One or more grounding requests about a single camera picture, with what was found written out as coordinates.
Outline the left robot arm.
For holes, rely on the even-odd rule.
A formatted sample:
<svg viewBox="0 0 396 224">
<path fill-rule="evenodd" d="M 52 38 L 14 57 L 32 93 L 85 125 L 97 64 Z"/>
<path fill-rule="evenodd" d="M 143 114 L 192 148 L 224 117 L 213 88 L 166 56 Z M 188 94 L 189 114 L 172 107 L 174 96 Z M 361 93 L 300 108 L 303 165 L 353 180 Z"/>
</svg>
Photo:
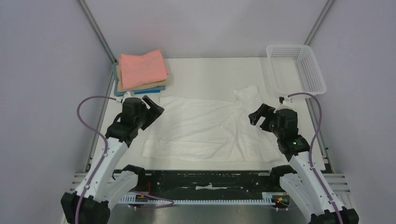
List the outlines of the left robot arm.
<svg viewBox="0 0 396 224">
<path fill-rule="evenodd" d="M 104 147 L 94 165 L 72 193 L 64 193 L 61 206 L 70 224 L 106 224 L 111 210 L 132 188 L 142 190 L 147 179 L 143 168 L 125 169 L 110 183 L 116 165 L 137 137 L 164 112 L 147 95 L 142 98 L 124 96 L 122 110 L 100 135 Z"/>
</svg>

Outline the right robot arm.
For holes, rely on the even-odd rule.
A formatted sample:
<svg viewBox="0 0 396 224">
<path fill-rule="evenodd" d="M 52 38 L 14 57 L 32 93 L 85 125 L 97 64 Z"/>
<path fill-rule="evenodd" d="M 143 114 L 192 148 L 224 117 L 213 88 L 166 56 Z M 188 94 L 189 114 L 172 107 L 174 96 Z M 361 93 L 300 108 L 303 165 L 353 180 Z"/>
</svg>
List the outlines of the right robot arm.
<svg viewBox="0 0 396 224">
<path fill-rule="evenodd" d="M 345 206 L 318 169 L 310 153 L 310 144 L 299 134 L 296 111 L 262 104 L 248 117 L 253 126 L 263 118 L 260 128 L 276 136 L 279 150 L 289 164 L 272 168 L 269 183 L 273 189 L 283 189 L 291 197 L 307 223 L 359 222 L 356 210 Z"/>
</svg>

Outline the white t shirt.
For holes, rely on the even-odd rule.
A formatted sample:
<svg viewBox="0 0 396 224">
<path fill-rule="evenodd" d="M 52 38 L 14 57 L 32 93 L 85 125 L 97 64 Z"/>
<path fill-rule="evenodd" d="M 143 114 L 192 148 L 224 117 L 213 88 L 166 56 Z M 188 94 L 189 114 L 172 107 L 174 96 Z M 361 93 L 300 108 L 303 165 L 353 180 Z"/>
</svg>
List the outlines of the white t shirt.
<svg viewBox="0 0 396 224">
<path fill-rule="evenodd" d="M 275 139 L 250 124 L 262 103 L 255 85 L 234 90 L 234 102 L 162 97 L 163 114 L 150 127 L 145 158 L 189 162 L 276 162 Z"/>
</svg>

